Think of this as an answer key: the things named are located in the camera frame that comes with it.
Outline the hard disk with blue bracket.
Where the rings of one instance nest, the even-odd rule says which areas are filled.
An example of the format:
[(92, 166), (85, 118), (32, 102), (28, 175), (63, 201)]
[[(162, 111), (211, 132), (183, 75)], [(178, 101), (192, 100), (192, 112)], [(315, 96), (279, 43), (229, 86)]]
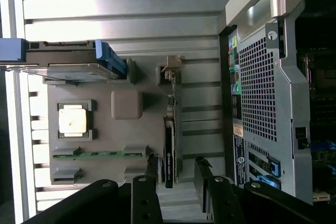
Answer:
[(0, 69), (49, 80), (93, 82), (127, 77), (127, 62), (102, 40), (28, 42), (0, 38)]

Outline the silver CPU chip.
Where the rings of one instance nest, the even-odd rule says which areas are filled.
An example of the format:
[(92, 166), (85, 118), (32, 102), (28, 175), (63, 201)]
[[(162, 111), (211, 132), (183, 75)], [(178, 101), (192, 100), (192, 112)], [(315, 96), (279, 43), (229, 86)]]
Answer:
[(82, 105), (64, 105), (59, 109), (59, 133), (64, 137), (82, 137), (87, 131), (87, 115)]

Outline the grey plastic parts rack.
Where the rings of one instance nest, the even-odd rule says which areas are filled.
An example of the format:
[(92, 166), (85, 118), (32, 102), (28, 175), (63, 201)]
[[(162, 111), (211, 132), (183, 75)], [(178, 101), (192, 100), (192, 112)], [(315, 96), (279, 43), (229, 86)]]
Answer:
[[(37, 80), (37, 97), (32, 99), (36, 119), (32, 122), (32, 156), (35, 186), (52, 189), (79, 187), (100, 179), (117, 183), (144, 173), (148, 158), (164, 160), (167, 98), (172, 86), (162, 69), (167, 56), (127, 57), (125, 79), (93, 82)], [(59, 109), (82, 105), (87, 131), (82, 137), (59, 133)], [(53, 155), (82, 152), (142, 153), (143, 158), (56, 159)]]

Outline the green motherboard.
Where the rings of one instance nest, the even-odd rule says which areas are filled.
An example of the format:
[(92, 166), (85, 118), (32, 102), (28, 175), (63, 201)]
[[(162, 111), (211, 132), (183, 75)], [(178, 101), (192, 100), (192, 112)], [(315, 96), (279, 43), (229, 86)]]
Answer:
[(336, 50), (299, 50), (309, 84), (313, 201), (336, 205)]

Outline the green RAM stick white label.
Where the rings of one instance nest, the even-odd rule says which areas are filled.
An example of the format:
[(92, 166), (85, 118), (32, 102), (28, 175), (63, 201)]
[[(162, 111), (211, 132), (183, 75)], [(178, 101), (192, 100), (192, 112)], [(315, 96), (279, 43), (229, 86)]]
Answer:
[(82, 152), (69, 155), (53, 155), (56, 159), (88, 159), (88, 158), (143, 158), (142, 153), (118, 152)]

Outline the open grey black PC case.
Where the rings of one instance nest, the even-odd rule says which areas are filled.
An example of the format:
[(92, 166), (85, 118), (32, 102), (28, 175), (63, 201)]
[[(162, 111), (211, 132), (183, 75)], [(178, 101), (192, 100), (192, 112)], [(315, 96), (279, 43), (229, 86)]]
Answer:
[(270, 156), (282, 191), (328, 204), (313, 201), (310, 93), (298, 55), (336, 50), (336, 0), (229, 0), (218, 35), (226, 176), (238, 187), (260, 182)]

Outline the blue card retainer clips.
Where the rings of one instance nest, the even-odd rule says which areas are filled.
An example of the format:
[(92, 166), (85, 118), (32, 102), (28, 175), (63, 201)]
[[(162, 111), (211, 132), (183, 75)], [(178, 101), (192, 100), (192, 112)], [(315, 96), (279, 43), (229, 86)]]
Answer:
[(257, 179), (263, 183), (266, 183), (274, 188), (281, 190), (281, 166), (280, 161), (268, 156), (268, 173), (269, 175), (259, 175)]

